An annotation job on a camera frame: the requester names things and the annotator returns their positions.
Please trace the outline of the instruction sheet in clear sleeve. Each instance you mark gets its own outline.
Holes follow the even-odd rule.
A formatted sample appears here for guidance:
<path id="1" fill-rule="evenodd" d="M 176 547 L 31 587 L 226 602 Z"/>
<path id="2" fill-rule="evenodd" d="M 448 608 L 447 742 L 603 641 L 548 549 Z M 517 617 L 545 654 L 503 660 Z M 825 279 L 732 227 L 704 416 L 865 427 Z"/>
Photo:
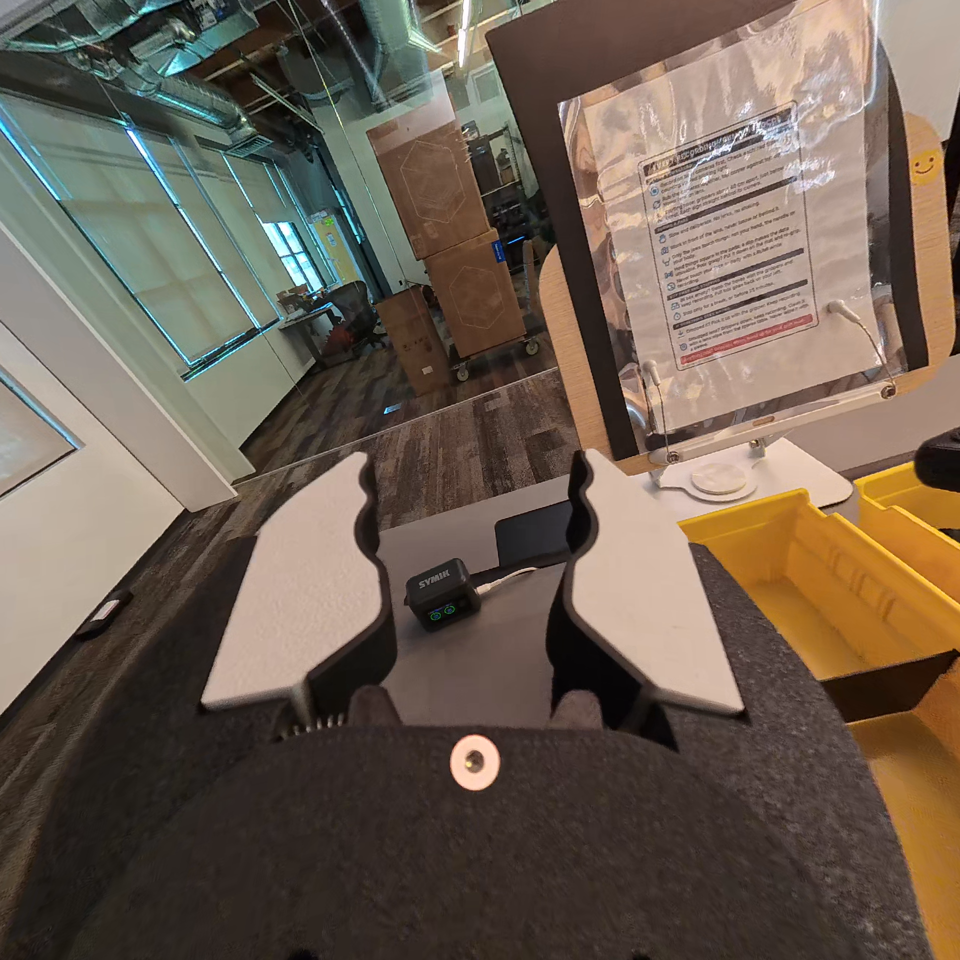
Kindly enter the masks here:
<path id="1" fill-rule="evenodd" d="M 896 103 L 872 2 L 788 2 L 558 101 L 645 451 L 792 416 L 912 357 L 895 304 Z"/>

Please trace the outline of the windows with white blinds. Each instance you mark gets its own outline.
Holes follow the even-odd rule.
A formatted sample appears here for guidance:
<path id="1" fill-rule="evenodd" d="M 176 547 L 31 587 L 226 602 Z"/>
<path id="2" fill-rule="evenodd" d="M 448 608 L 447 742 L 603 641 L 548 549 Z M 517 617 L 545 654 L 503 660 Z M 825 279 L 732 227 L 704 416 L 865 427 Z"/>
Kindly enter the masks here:
<path id="1" fill-rule="evenodd" d="M 238 175 L 264 165 L 2 93 L 2 135 L 132 295 L 186 379 L 281 330 L 295 284 Z"/>

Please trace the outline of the small black charging case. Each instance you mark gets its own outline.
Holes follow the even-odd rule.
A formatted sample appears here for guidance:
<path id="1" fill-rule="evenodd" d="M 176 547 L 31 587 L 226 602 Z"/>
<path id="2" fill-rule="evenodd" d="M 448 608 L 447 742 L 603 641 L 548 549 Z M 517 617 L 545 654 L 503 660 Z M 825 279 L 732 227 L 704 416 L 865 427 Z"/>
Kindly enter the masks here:
<path id="1" fill-rule="evenodd" d="M 450 558 L 411 577 L 406 582 L 404 602 L 427 633 L 473 617 L 482 606 L 462 558 Z"/>

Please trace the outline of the narrow cardboard box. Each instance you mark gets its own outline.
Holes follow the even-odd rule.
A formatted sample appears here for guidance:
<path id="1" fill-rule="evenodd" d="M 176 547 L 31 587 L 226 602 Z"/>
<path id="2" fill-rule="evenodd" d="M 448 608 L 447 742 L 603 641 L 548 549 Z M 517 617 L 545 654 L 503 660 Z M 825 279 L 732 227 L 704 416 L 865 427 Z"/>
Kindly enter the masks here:
<path id="1" fill-rule="evenodd" d="M 450 362 L 421 284 L 382 299 L 375 311 L 416 396 L 451 384 Z"/>

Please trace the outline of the framed wall panel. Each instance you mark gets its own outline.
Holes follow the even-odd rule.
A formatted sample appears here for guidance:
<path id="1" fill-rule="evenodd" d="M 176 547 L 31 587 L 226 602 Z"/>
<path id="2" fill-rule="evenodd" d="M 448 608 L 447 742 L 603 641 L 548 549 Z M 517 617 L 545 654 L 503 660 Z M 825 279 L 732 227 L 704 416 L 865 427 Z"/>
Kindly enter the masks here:
<path id="1" fill-rule="evenodd" d="M 1 497 L 83 448 L 74 433 L 1 368 Z"/>

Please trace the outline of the wheeled dolly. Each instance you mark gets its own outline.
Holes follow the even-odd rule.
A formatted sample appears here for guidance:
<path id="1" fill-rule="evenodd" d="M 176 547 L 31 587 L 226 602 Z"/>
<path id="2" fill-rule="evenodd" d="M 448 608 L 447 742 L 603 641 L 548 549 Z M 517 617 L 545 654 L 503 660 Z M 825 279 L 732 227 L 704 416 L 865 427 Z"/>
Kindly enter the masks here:
<path id="1" fill-rule="evenodd" d="M 523 337 L 516 337 L 505 342 L 498 343 L 485 350 L 480 350 L 472 354 L 462 355 L 455 342 L 450 341 L 447 344 L 447 362 L 451 376 L 454 381 L 464 383 L 471 379 L 474 361 L 488 359 L 504 352 L 513 351 L 514 348 L 522 347 L 523 354 L 536 356 L 541 350 L 541 340 L 537 334 L 528 334 Z"/>

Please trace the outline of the white tablet stand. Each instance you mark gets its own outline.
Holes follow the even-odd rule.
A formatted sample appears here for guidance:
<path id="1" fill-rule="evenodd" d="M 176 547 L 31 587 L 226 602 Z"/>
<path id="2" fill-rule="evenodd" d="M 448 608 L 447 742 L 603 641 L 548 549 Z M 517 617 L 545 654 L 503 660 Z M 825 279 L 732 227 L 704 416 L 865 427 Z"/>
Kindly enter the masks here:
<path id="1" fill-rule="evenodd" d="M 785 380 L 696 376 L 699 391 L 681 392 L 678 375 L 660 376 L 644 364 L 636 389 L 622 390 L 638 448 L 650 462 L 644 488 L 679 520 L 795 490 L 806 491 L 816 507 L 845 501 L 852 483 L 788 435 L 870 404 L 877 391 L 847 379 L 788 390 Z"/>

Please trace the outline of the metal ventilation duct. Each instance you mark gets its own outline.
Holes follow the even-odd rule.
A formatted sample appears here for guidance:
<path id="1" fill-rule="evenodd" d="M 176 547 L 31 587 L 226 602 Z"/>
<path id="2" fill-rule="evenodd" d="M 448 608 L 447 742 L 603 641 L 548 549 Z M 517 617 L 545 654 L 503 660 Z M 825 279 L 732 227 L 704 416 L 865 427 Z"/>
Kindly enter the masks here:
<path id="1" fill-rule="evenodd" d="M 321 129 L 284 77 L 303 37 L 281 2 L 2 2 L 4 66 L 73 71 L 219 129 L 239 158 L 276 147 L 312 159 Z"/>

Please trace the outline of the metal shelving rack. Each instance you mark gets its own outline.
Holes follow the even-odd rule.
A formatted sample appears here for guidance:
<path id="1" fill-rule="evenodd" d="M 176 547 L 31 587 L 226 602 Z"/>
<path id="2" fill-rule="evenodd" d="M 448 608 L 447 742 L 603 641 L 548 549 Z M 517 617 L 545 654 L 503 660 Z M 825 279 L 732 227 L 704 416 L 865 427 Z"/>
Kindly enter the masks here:
<path id="1" fill-rule="evenodd" d="M 523 184 L 522 141 L 509 126 L 485 134 L 475 121 L 466 121 L 461 131 L 487 221 L 497 231 L 505 255 L 512 264 L 519 263 L 522 245 L 530 241 L 534 257 L 544 259 L 556 234 L 543 191 Z"/>

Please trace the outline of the wooden sign board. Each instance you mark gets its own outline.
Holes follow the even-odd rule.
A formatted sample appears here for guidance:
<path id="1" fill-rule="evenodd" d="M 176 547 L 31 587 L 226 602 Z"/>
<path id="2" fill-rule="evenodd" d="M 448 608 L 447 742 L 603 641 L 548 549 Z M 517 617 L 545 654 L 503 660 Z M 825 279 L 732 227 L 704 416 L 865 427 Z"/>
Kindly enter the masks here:
<path id="1" fill-rule="evenodd" d="M 548 332 L 582 449 L 595 449 L 629 475 L 650 470 L 628 427 L 628 415 L 615 412 L 615 351 L 601 331 L 602 296 L 589 258 L 589 238 L 581 221 L 574 175 L 566 153 L 558 103 L 679 54 L 682 43 L 706 42 L 721 28 L 743 26 L 747 19 L 774 13 L 783 2 L 552 2 L 524 12 L 494 29 L 487 45 L 499 72 L 510 109 L 543 191 L 557 246 L 547 255 L 541 275 L 541 303 Z M 954 347 L 953 274 L 948 266 L 950 218 L 944 172 L 946 140 L 927 116 L 899 107 L 891 155 L 899 161 L 889 174 L 894 212 L 906 215 L 910 193 L 912 251 L 896 256 L 894 293 L 906 294 L 910 328 L 923 325 L 927 364 L 894 378 L 896 393 L 882 397 L 887 407 L 958 366 Z M 910 158 L 924 150 L 942 150 L 942 174 L 934 184 L 914 186 Z"/>

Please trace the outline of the black bin divider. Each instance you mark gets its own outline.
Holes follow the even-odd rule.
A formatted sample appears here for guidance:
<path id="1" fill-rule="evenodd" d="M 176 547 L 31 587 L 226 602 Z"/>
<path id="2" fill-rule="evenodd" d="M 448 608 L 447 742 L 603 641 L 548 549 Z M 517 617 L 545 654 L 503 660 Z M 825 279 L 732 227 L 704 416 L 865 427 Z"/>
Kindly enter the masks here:
<path id="1" fill-rule="evenodd" d="M 957 650 L 819 681 L 846 725 L 907 714 L 957 665 Z"/>

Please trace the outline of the small grey desk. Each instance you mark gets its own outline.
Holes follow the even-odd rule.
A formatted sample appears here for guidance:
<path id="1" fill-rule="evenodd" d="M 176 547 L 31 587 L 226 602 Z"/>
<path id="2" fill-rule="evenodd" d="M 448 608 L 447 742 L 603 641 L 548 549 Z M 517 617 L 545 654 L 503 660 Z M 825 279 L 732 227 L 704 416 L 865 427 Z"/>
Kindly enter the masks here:
<path id="1" fill-rule="evenodd" d="M 314 322 L 320 318 L 327 319 L 331 328 L 336 327 L 342 321 L 342 315 L 337 312 L 334 305 L 331 302 L 324 302 L 311 310 L 300 309 L 295 311 L 279 324 L 281 331 L 291 333 L 298 338 L 313 359 L 314 364 L 310 368 L 312 375 L 329 368 L 322 349 L 318 346 L 314 336 Z"/>

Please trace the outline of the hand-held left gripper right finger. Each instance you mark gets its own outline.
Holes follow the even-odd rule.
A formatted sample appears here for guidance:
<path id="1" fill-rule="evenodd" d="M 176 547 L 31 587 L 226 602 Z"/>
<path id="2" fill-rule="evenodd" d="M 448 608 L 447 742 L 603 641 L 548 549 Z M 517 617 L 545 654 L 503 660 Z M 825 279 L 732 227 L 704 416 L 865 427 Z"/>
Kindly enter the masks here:
<path id="1" fill-rule="evenodd" d="M 674 514 L 594 449 L 571 463 L 570 557 L 547 621 L 551 708 L 570 692 L 601 714 L 648 703 L 743 714 L 714 613 Z"/>

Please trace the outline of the black office chair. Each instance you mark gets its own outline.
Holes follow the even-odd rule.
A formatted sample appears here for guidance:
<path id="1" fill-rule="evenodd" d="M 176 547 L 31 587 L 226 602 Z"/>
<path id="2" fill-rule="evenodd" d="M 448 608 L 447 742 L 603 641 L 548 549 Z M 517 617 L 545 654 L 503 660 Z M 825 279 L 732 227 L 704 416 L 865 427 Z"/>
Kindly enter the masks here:
<path id="1" fill-rule="evenodd" d="M 384 349 L 386 332 L 362 280 L 345 283 L 329 292 L 328 302 L 341 320 L 334 323 L 324 343 L 323 354 L 360 356 L 369 347 Z"/>

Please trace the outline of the large cardboard box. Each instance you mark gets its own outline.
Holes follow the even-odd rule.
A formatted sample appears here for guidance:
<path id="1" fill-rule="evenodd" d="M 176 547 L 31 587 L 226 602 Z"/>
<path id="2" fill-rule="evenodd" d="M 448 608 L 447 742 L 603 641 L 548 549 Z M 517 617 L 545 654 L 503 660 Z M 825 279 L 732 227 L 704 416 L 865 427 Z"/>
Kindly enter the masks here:
<path id="1" fill-rule="evenodd" d="M 451 112 L 412 110 L 369 129 L 366 138 L 417 260 L 489 231 L 470 152 Z"/>
<path id="2" fill-rule="evenodd" d="M 427 256 L 424 266 L 462 359 L 517 342 L 526 335 L 497 230 L 491 228 Z"/>

